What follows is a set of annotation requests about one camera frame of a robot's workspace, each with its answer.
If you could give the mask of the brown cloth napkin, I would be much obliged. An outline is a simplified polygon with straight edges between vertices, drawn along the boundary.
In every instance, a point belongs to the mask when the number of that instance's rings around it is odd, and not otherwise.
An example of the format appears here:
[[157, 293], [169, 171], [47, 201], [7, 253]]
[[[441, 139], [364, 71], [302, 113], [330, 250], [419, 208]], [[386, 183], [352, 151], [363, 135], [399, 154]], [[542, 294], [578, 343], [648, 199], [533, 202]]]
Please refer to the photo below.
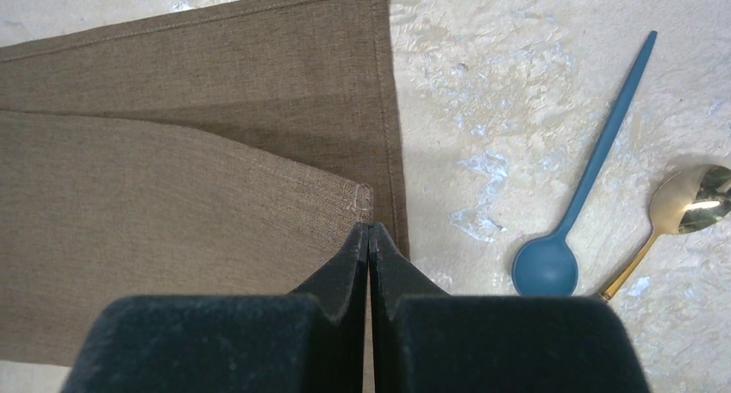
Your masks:
[[409, 249], [388, 0], [240, 0], [1, 51], [1, 357], [137, 294], [276, 294]]

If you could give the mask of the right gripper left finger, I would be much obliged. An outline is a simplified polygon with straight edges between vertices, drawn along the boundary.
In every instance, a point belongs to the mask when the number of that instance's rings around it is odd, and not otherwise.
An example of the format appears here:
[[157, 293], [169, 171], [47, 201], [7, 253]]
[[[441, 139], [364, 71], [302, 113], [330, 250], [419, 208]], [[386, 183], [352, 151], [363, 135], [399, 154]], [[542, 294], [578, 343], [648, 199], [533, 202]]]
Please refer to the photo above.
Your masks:
[[359, 392], [368, 227], [278, 296], [128, 296], [96, 319], [65, 392]]

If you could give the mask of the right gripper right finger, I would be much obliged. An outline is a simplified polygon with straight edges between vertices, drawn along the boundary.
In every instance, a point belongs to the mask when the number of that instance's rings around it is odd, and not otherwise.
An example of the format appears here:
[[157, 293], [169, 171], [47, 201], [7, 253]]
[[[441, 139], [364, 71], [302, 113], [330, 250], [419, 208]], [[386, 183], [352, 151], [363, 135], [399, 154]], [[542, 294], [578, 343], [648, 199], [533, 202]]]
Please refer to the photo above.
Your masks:
[[624, 326], [604, 303], [451, 296], [383, 225], [368, 238], [376, 391], [649, 391]]

